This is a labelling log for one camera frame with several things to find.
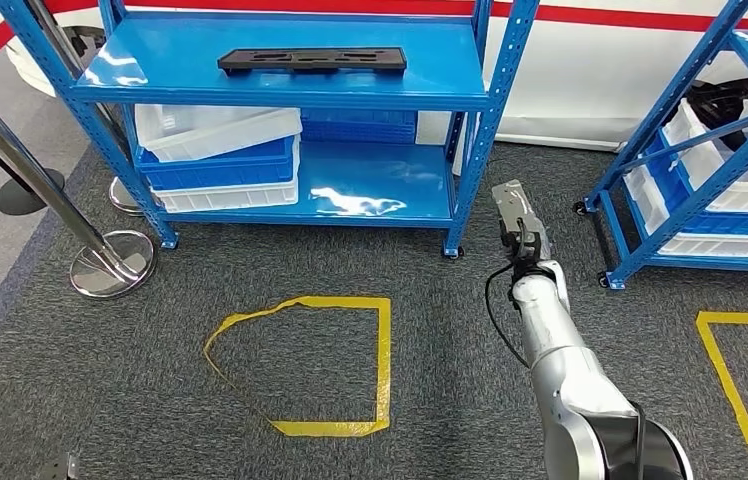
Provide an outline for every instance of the blue plastic crate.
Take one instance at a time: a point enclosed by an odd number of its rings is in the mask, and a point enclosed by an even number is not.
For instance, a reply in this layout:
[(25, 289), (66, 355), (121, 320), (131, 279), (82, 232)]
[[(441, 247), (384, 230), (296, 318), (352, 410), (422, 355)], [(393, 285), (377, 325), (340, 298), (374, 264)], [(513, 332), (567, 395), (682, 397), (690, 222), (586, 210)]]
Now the blue plastic crate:
[(418, 112), (302, 108), (303, 140), (415, 143)]
[(135, 162), (154, 190), (289, 182), (294, 178), (295, 137), (186, 162), (160, 162), (145, 150)]
[[(658, 135), (645, 149), (645, 155), (656, 153), (668, 147), (668, 142), (659, 131)], [(689, 184), (689, 174), (678, 154), (664, 155), (650, 160), (648, 171), (657, 182), (657, 187), (665, 201), (669, 214), (689, 198), (694, 190)], [(682, 230), (683, 233), (708, 233), (719, 235), (748, 235), (748, 213), (710, 212), (703, 211), (689, 221)]]

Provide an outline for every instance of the white plastic crate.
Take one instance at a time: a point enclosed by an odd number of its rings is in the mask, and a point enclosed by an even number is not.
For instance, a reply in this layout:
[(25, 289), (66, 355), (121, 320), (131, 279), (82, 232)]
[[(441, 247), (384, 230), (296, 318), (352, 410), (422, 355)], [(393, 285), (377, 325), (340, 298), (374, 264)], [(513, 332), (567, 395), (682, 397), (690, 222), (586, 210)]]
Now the white plastic crate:
[(624, 183), (642, 215), (645, 231), (648, 235), (654, 233), (669, 216), (668, 207), (656, 180), (645, 165), (640, 165), (624, 176)]
[[(706, 127), (698, 120), (692, 107), (684, 99), (680, 102), (677, 115), (663, 128), (668, 142), (676, 145), (684, 140), (706, 132)], [(705, 142), (685, 152), (680, 152), (680, 161), (689, 174), (689, 184), (697, 190), (712, 174), (724, 164), (724, 158), (731, 152), (720, 151), (718, 143)], [(748, 173), (728, 187), (707, 207), (711, 212), (748, 213)]]
[(135, 106), (138, 143), (160, 162), (201, 160), (299, 134), (297, 108)]
[(679, 233), (660, 249), (660, 255), (748, 257), (748, 235)]
[[(654, 177), (644, 165), (624, 176), (630, 197), (636, 204), (652, 234), (669, 217), (662, 194)], [(748, 257), (748, 235), (713, 235), (678, 233), (659, 250), (660, 255), (691, 255), (703, 257)]]
[(294, 204), (298, 199), (299, 143), (300, 140), (295, 139), (294, 179), (290, 182), (150, 191), (162, 202), (168, 213)]

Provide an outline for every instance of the stanchion base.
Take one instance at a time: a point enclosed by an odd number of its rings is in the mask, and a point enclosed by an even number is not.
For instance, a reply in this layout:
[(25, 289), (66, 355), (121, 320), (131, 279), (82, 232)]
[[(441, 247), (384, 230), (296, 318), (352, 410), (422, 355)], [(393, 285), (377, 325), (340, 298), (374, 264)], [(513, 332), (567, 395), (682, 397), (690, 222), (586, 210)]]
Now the stanchion base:
[(123, 295), (147, 280), (156, 268), (156, 248), (143, 233), (119, 230), (103, 235), (115, 253), (130, 267), (132, 278), (113, 275), (88, 247), (80, 250), (71, 264), (71, 284), (82, 295), (113, 298)]
[(143, 213), (141, 208), (135, 203), (130, 192), (124, 187), (124, 183), (120, 178), (115, 177), (112, 180), (112, 184), (109, 185), (109, 201), (118, 210), (126, 213), (131, 217), (140, 217)]
[[(59, 186), (59, 190), (65, 186), (65, 177), (57, 170), (45, 168), (47, 175)], [(47, 204), (41, 201), (33, 192), (24, 190), (18, 182), (9, 179), (0, 187), (0, 213), (5, 215), (19, 216), (35, 213)]]

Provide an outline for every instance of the shelf unit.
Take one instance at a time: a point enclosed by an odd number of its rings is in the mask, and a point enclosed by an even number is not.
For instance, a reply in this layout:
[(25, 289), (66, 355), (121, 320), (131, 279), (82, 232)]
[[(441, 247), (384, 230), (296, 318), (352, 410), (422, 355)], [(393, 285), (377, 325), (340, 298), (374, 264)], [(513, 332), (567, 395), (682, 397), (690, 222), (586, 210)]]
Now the shelf unit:
[[(748, 171), (748, 141), (725, 159), (724, 164), (697, 190), (690, 189), (685, 199), (681, 197), (678, 201), (677, 198), (673, 198), (672, 200), (677, 201), (677, 204), (673, 205), (668, 219), (650, 233), (645, 229), (639, 207), (631, 197), (626, 182), (623, 181), (625, 175), (633, 169), (651, 165), (652, 162), (665, 162), (666, 157), (748, 127), (748, 117), (746, 117), (676, 145), (662, 145), (654, 148), (657, 143), (655, 139), (658, 141), (661, 135), (660, 128), (663, 122), (678, 105), (703, 67), (711, 62), (720, 51), (733, 50), (748, 66), (748, 31), (736, 30), (737, 24), (747, 11), (748, 0), (727, 2), (599, 183), (583, 202), (575, 205), (578, 213), (596, 213), (602, 210), (605, 214), (604, 218), (607, 220), (608, 229), (615, 244), (618, 261), (607, 259), (608, 264), (615, 263), (615, 265), (601, 274), (601, 283), (604, 286), (612, 289), (624, 288), (625, 281), (645, 266), (748, 271), (748, 257), (660, 253), (660, 249), (676, 238), (676, 235), (700, 232), (702, 225), (703, 228), (717, 229), (719, 225), (730, 222), (740, 226), (745, 225), (748, 228), (748, 213), (718, 212), (714, 214), (707, 211), (707, 207), (714, 200)], [(619, 222), (617, 207), (612, 201), (612, 198), (618, 197), (612, 197), (610, 194), (615, 188), (620, 188), (624, 192), (621, 198), (624, 199), (626, 207), (630, 209), (636, 224), (640, 242), (632, 250), (628, 247), (625, 232)]]
[[(107, 41), (71, 75), (24, 0), (0, 0), (0, 12), (162, 239), (169, 222), (278, 223), (446, 229), (443, 253), (459, 244), (477, 194), (539, 0), (517, 2), (509, 16), (490, 89), (482, 59), (491, 0), (472, 16), (328, 15), (264, 12), (129, 11), (100, 0)], [(217, 59), (234, 48), (383, 47), (404, 51), (402, 76), (369, 71), (295, 74), (253, 71), (227, 76)], [(299, 201), (294, 205), (191, 213), (158, 206), (127, 155), (96, 115), (120, 104), (133, 158), (137, 103), (449, 111), (444, 146), (302, 142)], [(462, 119), (476, 129), (461, 132)], [(451, 162), (465, 135), (462, 176)]]

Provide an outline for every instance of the black stanchion base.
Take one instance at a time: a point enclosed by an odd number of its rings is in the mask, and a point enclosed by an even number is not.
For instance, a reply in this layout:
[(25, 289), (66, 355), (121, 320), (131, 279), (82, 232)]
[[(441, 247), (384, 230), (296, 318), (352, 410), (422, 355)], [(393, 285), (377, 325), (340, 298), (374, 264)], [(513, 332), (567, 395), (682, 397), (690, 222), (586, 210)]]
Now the black stanchion base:
[[(65, 186), (65, 177), (57, 170), (45, 168), (47, 175), (59, 186), (61, 190)], [(21, 185), (10, 179), (0, 187), (0, 213), (6, 215), (29, 215), (46, 207), (38, 195), (27, 192)]]

